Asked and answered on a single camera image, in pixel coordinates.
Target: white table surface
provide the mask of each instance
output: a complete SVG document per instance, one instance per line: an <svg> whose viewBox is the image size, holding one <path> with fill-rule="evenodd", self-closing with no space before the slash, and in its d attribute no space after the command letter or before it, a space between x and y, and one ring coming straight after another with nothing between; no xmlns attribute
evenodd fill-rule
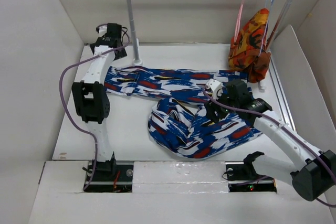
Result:
<svg viewBox="0 0 336 224"><path fill-rule="evenodd" d="M277 193L228 193L222 165L208 162L169 171L165 163L136 162L138 188L124 194L83 193L86 161L47 162L29 224L334 224L328 207L281 182Z"/></svg>
<svg viewBox="0 0 336 224"><path fill-rule="evenodd" d="M140 46L143 65L150 68L187 68L218 70L228 69L229 45L225 44L180 44ZM116 67L128 66L133 60L132 47L127 47L128 56L113 63ZM92 57L88 46L84 48L81 60ZM85 75L90 63L81 65L76 81ZM257 84L250 84L255 97L266 100L280 114L276 93L271 77L265 79L266 92L260 92ZM183 160L149 139L148 117L157 103L141 97L108 95L111 110L107 118L109 141L119 161L175 161ZM68 108L75 122L85 129L85 123L76 115L72 94ZM265 135L246 143L239 148L216 155L209 160L239 161L247 154L262 151L274 158L283 160L287 156ZM91 136L77 131L65 116L58 136L53 160L89 160L94 157L94 144Z"/></svg>

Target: cable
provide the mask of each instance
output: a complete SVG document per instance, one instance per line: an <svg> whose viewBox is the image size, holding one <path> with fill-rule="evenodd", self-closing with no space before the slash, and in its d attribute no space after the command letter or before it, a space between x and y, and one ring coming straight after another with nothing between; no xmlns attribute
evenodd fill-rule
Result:
<svg viewBox="0 0 336 224"><path fill-rule="evenodd" d="M254 114L254 115L258 115L258 116L263 116L265 118L267 118L268 120L270 120L272 123L276 124L277 126L280 125L280 122L278 122L276 119L256 112L256 111L250 111L250 110L244 110L244 109L239 109L239 108L235 108L235 107L231 107L231 106L227 106L224 104L221 104L220 102L216 101L215 99L213 99L205 90L206 85L203 86L203 93L206 97L208 97L210 99L210 101L212 101L213 103L227 109L227 110L232 110L232 111L238 111L238 112L244 112L244 113L250 113L250 114ZM332 172L332 170L328 167L328 165L320 158L320 156L318 154L316 154L309 146L307 146L304 142L302 142L298 137L296 137L290 130L288 130L286 127L281 127L281 130L283 130L284 132L287 133L287 135L289 135L295 142L297 142L299 145L301 145L303 148L305 148L306 150L308 150L320 163L321 165L324 167L324 169L326 169L326 171L328 172L328 174L330 175L332 181L334 182L334 184L336 185L336 176L335 174ZM320 199L317 199L318 202L328 206L328 207L332 207L332 208L336 208L336 205L331 205L328 204Z"/></svg>
<svg viewBox="0 0 336 224"><path fill-rule="evenodd" d="M73 65L69 66L69 67L67 67L65 70L63 70L63 72L62 72L62 74L61 74L61 76L60 76L60 78L59 78L59 95L60 95L61 102L62 102L62 105L63 105L63 108L64 108L64 111L65 111L66 115L68 116L70 122L73 124L73 126L74 126L77 130L79 130L80 132L83 132L83 133L85 133L85 134L88 134L88 135L92 136L92 137L93 137L93 140L95 141L95 153L94 153L94 154L95 154L95 155L94 155L94 156L95 156L95 157L94 157L95 159L94 159L94 161L93 161L92 174L91 174L91 177L90 177L88 183L87 183L87 184L85 185L85 187L83 188L83 190L87 189L87 188L89 187L89 185L91 184L92 179L93 179L93 175L94 175L94 171L96 170L96 165L97 165L97 155L98 155L98 140L97 140L96 136L95 136L93 133L91 133L91 132L89 132L89 131L86 131L86 130L83 130L81 127L79 127L79 126L74 122L73 118L71 117L71 114L70 114L70 112L69 112L69 110L68 110L68 108L67 108L67 103L65 102L65 99L64 99L64 94L63 94L63 79L64 79L64 76L65 76L66 72L67 72L69 69L74 68L74 67L77 67L77 66L79 66L79 65L81 65L81 64L84 64L84 63L86 63L86 62L88 62L88 61L95 60L95 59L97 59L97 58L99 58L99 57L101 57L101 56L103 56L103 55L106 55L106 54L108 54L108 53L110 53L110 52L113 52L113 51L116 51L116 50L121 50L121 49L125 48L126 46L128 46L129 43L131 42L131 38L130 38L130 36L129 36L127 33L125 33L125 34L126 34L127 39L128 39L128 41L127 41L127 43L126 43L125 45L123 45L123 46L121 46L121 47L117 47L117 48L112 48L112 49L107 50L107 51L105 51L105 52L103 52L103 53L101 53L101 54L99 54L99 55L97 55L97 56L94 56L94 57L90 58L90 59L87 59L87 60L84 60L84 61L80 61L79 63L76 63L76 64L73 64Z"/></svg>
<svg viewBox="0 0 336 224"><path fill-rule="evenodd" d="M236 184L236 185L238 185L238 186L245 186L245 185L253 184L255 182L259 182L259 181L261 181L261 180L263 180L265 178L268 178L268 176L262 176L260 178L255 179L255 180L244 182L244 183L239 183L239 184Z"/></svg>
<svg viewBox="0 0 336 224"><path fill-rule="evenodd" d="M223 173L222 178L225 179L225 180L227 180L227 181L229 181L229 179L228 179L228 178L225 178L224 175L227 176L227 172Z"/></svg>
<svg viewBox="0 0 336 224"><path fill-rule="evenodd" d="M125 26L123 26L122 29L124 29L124 33L123 33L123 35L121 36L121 43L123 44L123 43L124 43L124 36L125 36L125 34L128 32L128 28L125 27Z"/></svg>
<svg viewBox="0 0 336 224"><path fill-rule="evenodd" d="M96 30L98 30L98 31L99 31L99 30L100 30L100 28L101 28L102 26L107 26L107 24L108 24L108 23L100 24L99 26L97 26L97 27L96 27Z"/></svg>

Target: pink hanger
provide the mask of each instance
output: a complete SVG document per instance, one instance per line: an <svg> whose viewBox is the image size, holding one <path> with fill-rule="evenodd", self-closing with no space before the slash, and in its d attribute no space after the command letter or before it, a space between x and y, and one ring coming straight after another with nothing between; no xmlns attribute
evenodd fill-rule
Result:
<svg viewBox="0 0 336 224"><path fill-rule="evenodd" d="M239 30L240 30L241 13L243 12L244 2L245 2L245 0L241 0L239 12L238 12L238 17L237 17L237 22L236 22L236 30L235 30L234 42L236 42L236 40L238 38L238 33L239 33Z"/></svg>

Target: blue patterned fabric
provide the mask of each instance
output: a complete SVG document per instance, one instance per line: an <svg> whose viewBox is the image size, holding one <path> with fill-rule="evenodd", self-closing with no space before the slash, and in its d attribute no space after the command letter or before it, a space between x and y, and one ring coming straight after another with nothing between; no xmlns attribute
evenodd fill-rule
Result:
<svg viewBox="0 0 336 224"><path fill-rule="evenodd" d="M208 99L202 87L211 78L220 82L234 79L247 82L245 73L234 71L132 66L110 67L104 86L108 92L119 95L161 99L149 117L150 138L180 157L202 159L240 146L261 134L235 113L228 114L218 123L205 117L203 104ZM193 114L181 103L197 105L198 111Z"/></svg>
<svg viewBox="0 0 336 224"><path fill-rule="evenodd" d="M237 114L230 113L218 123L205 117L206 109L193 114L173 98L165 98L153 107L149 117L150 137L180 157L208 158L240 146L261 133Z"/></svg>
<svg viewBox="0 0 336 224"><path fill-rule="evenodd" d="M131 66L117 69L110 67L104 86L108 92L119 95L139 95L151 98L173 97L180 102L200 105L207 102L202 87L209 79L229 82L242 79L247 74L231 70L153 69Z"/></svg>

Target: cloth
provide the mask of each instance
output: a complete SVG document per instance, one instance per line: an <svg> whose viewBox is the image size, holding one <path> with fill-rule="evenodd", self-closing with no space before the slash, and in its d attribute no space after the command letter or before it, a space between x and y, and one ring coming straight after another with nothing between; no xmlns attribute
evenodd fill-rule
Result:
<svg viewBox="0 0 336 224"><path fill-rule="evenodd" d="M230 113L218 123L208 120L202 87L209 79L229 82L247 74L218 70L149 69L141 66L110 67L104 86L118 95L139 95L161 99L149 116L152 140L180 157L208 158L229 150L261 133L250 128L237 114ZM181 103L197 105L193 114Z"/></svg>
<svg viewBox="0 0 336 224"><path fill-rule="evenodd" d="M257 138L261 133L250 128L236 113L218 123L205 117L203 105L193 114L173 98L153 107L148 129L152 140L180 157L204 159Z"/></svg>
<svg viewBox="0 0 336 224"><path fill-rule="evenodd" d="M247 82L247 74L231 70L190 70L153 69L141 66L126 68L110 67L104 86L108 92L118 95L139 95L156 99L176 100L200 105L208 101L202 87L209 79L229 82L242 79Z"/></svg>
<svg viewBox="0 0 336 224"><path fill-rule="evenodd" d="M248 73L248 80L252 83L265 78L270 63L270 53L265 51L264 36L268 16L268 9L261 9L240 30L237 40L231 39L229 68Z"/></svg>

